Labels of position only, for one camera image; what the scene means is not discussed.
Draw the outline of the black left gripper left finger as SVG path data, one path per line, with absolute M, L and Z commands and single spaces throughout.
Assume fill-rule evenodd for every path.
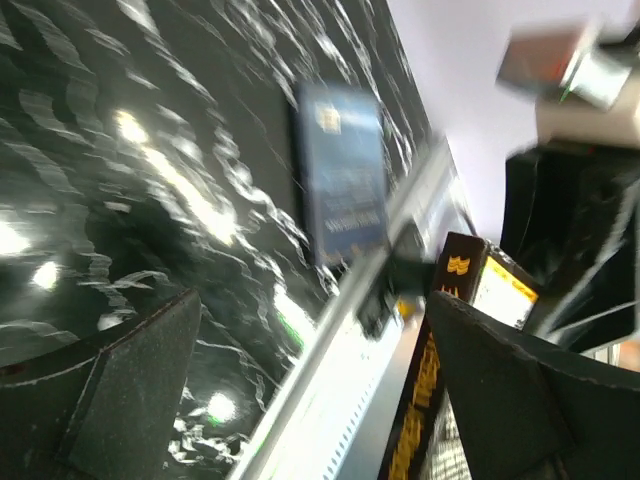
M 2 478 L 158 478 L 200 322 L 199 295 L 187 290 L 2 367 Z

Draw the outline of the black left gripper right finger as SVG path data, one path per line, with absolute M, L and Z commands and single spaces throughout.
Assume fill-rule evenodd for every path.
M 475 479 L 636 479 L 639 375 L 504 325 L 445 292 L 426 304 Z

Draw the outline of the black book with white text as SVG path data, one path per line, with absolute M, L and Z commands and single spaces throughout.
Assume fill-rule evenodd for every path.
M 450 232 L 420 292 L 443 291 L 520 329 L 538 300 L 538 290 L 532 277 L 498 246 L 471 234 Z M 430 315 L 420 326 L 377 477 L 472 477 Z

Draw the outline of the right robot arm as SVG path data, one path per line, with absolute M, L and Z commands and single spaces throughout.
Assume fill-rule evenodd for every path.
M 524 329 L 581 354 L 617 344 L 639 329 L 639 31 L 518 30 L 497 80 L 535 102 L 500 241 L 540 285 Z

